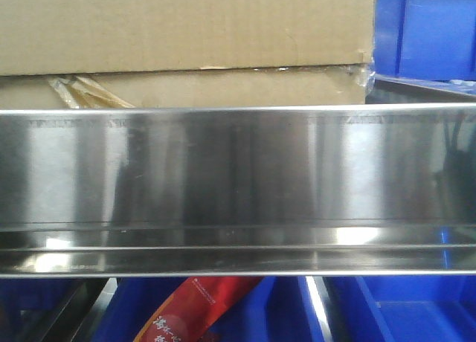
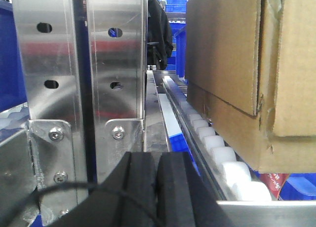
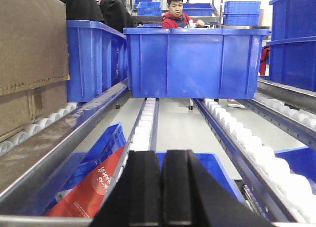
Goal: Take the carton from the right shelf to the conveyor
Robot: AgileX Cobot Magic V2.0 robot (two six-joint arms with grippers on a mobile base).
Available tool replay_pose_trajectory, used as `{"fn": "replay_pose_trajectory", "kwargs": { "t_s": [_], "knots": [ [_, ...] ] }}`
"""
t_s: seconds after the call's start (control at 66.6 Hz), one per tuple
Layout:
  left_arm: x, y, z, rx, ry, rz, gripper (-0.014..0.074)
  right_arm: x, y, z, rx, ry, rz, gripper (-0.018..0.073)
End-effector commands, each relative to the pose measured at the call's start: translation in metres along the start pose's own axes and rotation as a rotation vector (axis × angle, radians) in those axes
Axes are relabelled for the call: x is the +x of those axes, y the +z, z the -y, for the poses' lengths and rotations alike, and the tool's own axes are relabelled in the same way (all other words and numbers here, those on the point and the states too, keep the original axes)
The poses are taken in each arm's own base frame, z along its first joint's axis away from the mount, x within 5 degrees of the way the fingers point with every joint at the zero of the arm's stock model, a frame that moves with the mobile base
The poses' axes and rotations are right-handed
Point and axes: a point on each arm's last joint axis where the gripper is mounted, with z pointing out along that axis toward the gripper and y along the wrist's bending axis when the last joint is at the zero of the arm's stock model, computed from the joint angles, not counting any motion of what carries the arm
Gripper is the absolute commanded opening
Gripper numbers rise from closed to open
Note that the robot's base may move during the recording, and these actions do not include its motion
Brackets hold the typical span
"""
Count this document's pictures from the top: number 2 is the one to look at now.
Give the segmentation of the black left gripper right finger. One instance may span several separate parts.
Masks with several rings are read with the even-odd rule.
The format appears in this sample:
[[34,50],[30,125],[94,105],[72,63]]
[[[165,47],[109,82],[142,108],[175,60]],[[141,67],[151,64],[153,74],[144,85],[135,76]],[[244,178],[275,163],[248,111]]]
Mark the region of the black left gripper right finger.
[[158,164],[158,218],[165,227],[234,227],[186,152],[165,152]]

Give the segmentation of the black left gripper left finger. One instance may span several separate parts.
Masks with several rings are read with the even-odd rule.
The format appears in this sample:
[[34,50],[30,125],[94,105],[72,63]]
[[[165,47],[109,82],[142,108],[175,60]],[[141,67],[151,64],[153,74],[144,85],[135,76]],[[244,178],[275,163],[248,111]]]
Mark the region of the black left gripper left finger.
[[149,152],[126,152],[111,174],[54,227],[154,227],[156,170]]

